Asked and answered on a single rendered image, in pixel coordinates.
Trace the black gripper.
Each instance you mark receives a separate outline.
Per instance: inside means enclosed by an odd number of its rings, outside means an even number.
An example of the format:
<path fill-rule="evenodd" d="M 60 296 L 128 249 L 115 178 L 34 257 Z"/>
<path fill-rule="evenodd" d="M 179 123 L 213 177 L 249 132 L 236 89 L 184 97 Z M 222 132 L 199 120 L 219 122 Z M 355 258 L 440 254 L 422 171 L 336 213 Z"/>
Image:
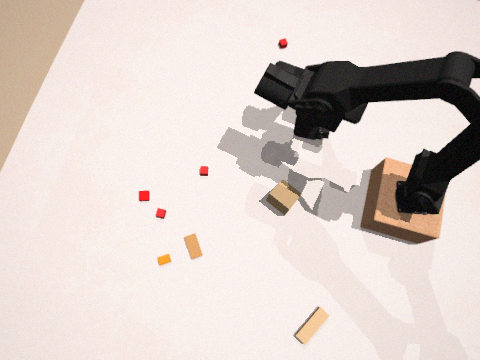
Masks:
<path fill-rule="evenodd" d="M 278 61 L 276 64 L 276 66 L 282 68 L 283 70 L 295 75 L 297 78 L 300 77 L 300 75 L 302 74 L 303 72 L 303 68 L 300 68 L 300 67 L 297 67 L 297 66 L 293 66 L 287 62 L 284 62 L 284 61 Z M 346 122 L 349 122 L 351 124 L 358 124 L 360 123 L 361 119 L 362 119 L 362 115 L 367 107 L 368 103 L 363 103 L 363 104 L 360 104 L 357 108 L 353 109 L 352 111 L 348 112 L 348 113 L 344 113 L 345 114 L 345 117 L 343 119 L 343 121 L 346 121 Z"/>

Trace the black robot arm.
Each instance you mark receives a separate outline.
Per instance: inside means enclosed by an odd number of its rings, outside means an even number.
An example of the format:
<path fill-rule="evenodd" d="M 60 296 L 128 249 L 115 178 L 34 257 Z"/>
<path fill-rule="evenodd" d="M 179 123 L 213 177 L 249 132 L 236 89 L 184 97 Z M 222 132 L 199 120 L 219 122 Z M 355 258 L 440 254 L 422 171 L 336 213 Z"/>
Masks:
<path fill-rule="evenodd" d="M 480 96 L 472 78 L 480 78 L 480 59 L 463 51 L 368 67 L 328 61 L 306 65 L 299 78 L 270 63 L 254 93 L 295 109 L 294 134 L 312 140 L 327 139 L 344 113 L 363 103 L 440 98 L 455 105 L 471 124 L 438 153 L 415 155 L 407 180 L 397 181 L 397 211 L 427 215 L 439 214 L 451 179 L 480 160 Z"/>

